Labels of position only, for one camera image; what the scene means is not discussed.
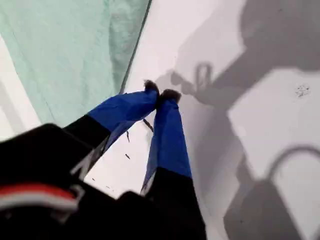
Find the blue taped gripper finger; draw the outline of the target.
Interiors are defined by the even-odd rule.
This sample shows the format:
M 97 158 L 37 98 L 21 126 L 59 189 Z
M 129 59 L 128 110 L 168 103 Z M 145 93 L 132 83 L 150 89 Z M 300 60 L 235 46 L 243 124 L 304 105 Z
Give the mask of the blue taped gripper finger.
M 144 82 L 144 90 L 108 98 L 64 129 L 103 154 L 136 122 L 156 109 L 160 96 L 157 85 Z
M 179 111 L 181 94 L 159 97 L 142 192 L 154 211 L 152 226 L 161 240 L 205 240 Z

